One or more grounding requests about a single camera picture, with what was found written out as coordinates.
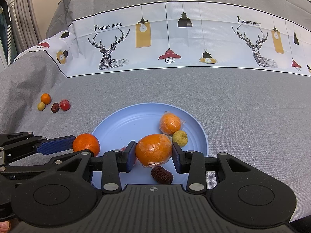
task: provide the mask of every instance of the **deer antlers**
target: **deer antlers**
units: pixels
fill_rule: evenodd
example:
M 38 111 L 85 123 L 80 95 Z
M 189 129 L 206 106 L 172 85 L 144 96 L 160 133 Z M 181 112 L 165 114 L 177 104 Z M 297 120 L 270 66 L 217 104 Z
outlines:
M 268 39 L 268 33 L 267 33 L 267 36 L 265 36 L 265 33 L 262 32 L 262 30 L 259 28 L 259 30 L 262 32 L 262 38 L 259 37 L 259 35 L 257 34 L 258 36 L 258 40 L 256 41 L 256 45 L 253 45 L 251 43 L 251 41 L 246 37 L 246 33 L 244 32 L 244 36 L 242 36 L 242 34 L 240 33 L 239 29 L 241 27 L 241 24 L 240 26 L 236 29 L 236 31 L 234 30 L 234 28 L 232 27 L 234 33 L 241 39 L 243 39 L 244 41 L 247 42 L 248 45 L 251 45 L 251 46 L 256 46 L 258 47 L 261 43 L 264 43 L 265 41 L 267 41 Z
M 110 51 L 115 50 L 116 45 L 117 45 L 118 43 L 121 43 L 124 39 L 126 39 L 126 37 L 128 36 L 128 34 L 130 33 L 130 30 L 129 30 L 128 33 L 127 33 L 126 35 L 124 35 L 124 31 L 122 31 L 121 29 L 119 29 L 119 30 L 122 32 L 122 36 L 120 37 L 119 40 L 118 40 L 118 38 L 117 38 L 117 36 L 116 36 L 116 41 L 113 42 L 113 43 L 111 44 L 111 47 L 109 48 Z M 103 49 L 103 50 L 104 50 L 104 49 L 105 49 L 105 46 L 102 45 L 101 40 L 100 40 L 99 45 L 98 45 L 98 43 L 96 43 L 96 41 L 95 41 L 96 36 L 97 36 L 97 33 L 95 34 L 95 36 L 94 36 L 94 38 L 93 38 L 93 43 L 92 43 L 91 40 L 88 38 L 90 44 L 91 44 L 92 46 L 96 47 L 96 48 L 99 48 L 99 49 Z

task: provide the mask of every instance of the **deer illustration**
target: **deer illustration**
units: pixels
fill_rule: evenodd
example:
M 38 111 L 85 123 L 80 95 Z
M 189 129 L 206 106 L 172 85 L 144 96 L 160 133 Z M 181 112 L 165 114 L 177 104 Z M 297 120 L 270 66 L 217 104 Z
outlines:
M 236 29 L 236 31 L 234 30 L 234 28 L 232 27 L 234 33 L 241 39 L 243 39 L 244 41 L 246 41 L 246 44 L 248 47 L 250 47 L 253 51 L 253 56 L 254 59 L 256 60 L 257 64 L 259 66 L 264 66 L 264 67 L 277 67 L 277 63 L 274 60 L 269 60 L 263 56 L 261 56 L 261 54 L 259 53 L 259 49 L 261 48 L 261 44 L 264 43 L 265 41 L 267 41 L 268 39 L 268 33 L 267 36 L 265 36 L 265 34 L 262 32 L 262 30 L 260 29 L 260 31 L 262 32 L 262 38 L 259 37 L 258 35 L 258 40 L 256 41 L 256 45 L 253 45 L 251 43 L 251 41 L 246 37 L 246 33 L 244 32 L 244 36 L 242 36 L 242 34 L 239 31 L 240 26 Z
M 98 45 L 98 43 L 95 42 L 95 38 L 97 36 L 97 33 L 96 33 L 96 35 L 93 38 L 93 43 L 88 38 L 88 40 L 91 43 L 91 45 L 96 47 L 96 48 L 99 48 L 100 52 L 103 54 L 103 58 L 102 58 L 102 60 L 101 60 L 101 62 L 99 64 L 99 67 L 98 67 L 99 70 L 116 68 L 116 67 L 125 66 L 125 65 L 128 64 L 128 60 L 127 59 L 114 60 L 110 56 L 111 53 L 116 49 L 116 45 L 118 43 L 121 43 L 124 39 L 126 39 L 128 34 L 130 33 L 130 30 L 129 30 L 128 33 L 126 35 L 124 35 L 124 31 L 122 31 L 121 29 L 119 29 L 119 30 L 122 32 L 122 36 L 120 37 L 119 40 L 117 39 L 117 36 L 116 36 L 116 41 L 111 44 L 111 47 L 109 49 L 106 49 L 105 46 L 102 45 L 101 40 L 100 40 L 99 45 Z

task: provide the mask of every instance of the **blue plate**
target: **blue plate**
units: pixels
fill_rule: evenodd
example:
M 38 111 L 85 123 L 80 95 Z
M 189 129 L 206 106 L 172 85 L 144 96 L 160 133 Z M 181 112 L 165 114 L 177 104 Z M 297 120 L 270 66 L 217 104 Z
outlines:
M 166 112 L 171 112 L 185 121 L 183 130 L 188 135 L 188 144 L 184 151 L 194 150 L 208 155 L 208 141 L 206 134 L 199 122 L 188 112 L 178 107 L 164 103 L 141 103 L 118 110 L 105 118 L 93 131 L 100 143 L 102 156 L 105 152 L 121 149 L 127 146 L 131 140 L 138 142 L 141 138 L 150 134 L 161 133 L 159 121 Z M 166 170 L 174 175 L 173 184 L 183 184 L 186 187 L 188 174 L 178 174 L 172 159 L 163 164 Z M 152 168 L 144 168 L 136 160 L 130 173 L 120 173 L 122 188 L 126 184 L 157 184 L 150 172 Z M 101 172 L 94 172 L 92 183 L 97 188 L 101 185 Z

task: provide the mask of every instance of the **yellow-green fruit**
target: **yellow-green fruit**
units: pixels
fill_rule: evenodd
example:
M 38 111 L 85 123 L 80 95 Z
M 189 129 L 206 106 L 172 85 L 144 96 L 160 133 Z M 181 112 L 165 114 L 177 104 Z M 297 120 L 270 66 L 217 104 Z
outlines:
M 188 143 L 187 133 L 183 130 L 176 131 L 173 135 L 173 142 L 177 142 L 180 147 L 184 147 Z
M 43 111 L 45 109 L 45 104 L 44 103 L 39 103 L 38 104 L 38 110 Z

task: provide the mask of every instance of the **orange fruit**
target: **orange fruit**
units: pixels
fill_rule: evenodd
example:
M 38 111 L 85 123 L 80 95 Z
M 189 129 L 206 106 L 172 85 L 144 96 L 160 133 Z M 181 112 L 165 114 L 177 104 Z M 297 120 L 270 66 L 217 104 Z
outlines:
M 159 166 L 166 163 L 172 156 L 172 143 L 167 135 L 148 135 L 139 140 L 135 153 L 143 166 Z
M 48 105 L 52 101 L 52 98 L 49 94 L 44 93 L 41 95 L 41 102 L 43 102 L 45 105 Z
M 181 120 L 173 113 L 165 113 L 160 119 L 160 130 L 168 135 L 173 135 L 181 128 Z
M 84 133 L 76 137 L 73 141 L 73 151 L 78 152 L 81 150 L 89 149 L 93 152 L 94 157 L 99 154 L 100 145 L 95 136 L 92 134 Z

